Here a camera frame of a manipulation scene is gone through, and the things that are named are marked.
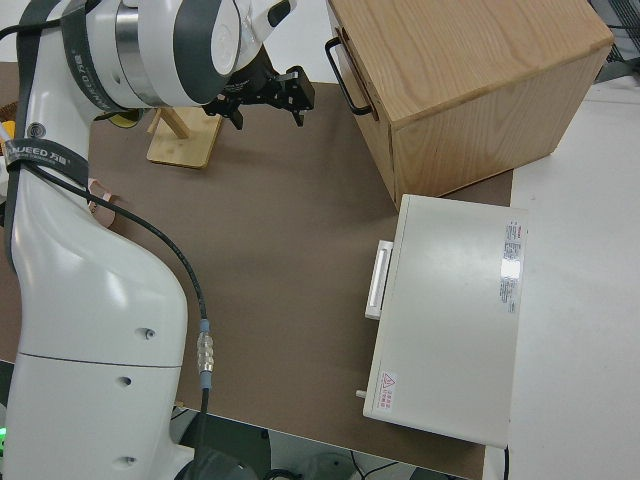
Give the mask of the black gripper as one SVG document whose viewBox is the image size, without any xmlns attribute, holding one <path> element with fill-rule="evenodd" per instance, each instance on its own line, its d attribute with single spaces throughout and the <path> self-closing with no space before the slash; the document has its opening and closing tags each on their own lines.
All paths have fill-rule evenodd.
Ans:
<svg viewBox="0 0 640 480">
<path fill-rule="evenodd" d="M 239 106 L 264 103 L 276 95 L 279 107 L 292 114 L 297 126 L 302 126 L 305 113 L 314 108 L 314 87 L 302 66 L 293 66 L 279 75 L 261 47 L 246 66 L 231 75 L 222 93 L 202 109 L 208 116 L 219 115 L 242 130 L 244 117 Z"/>
</svg>

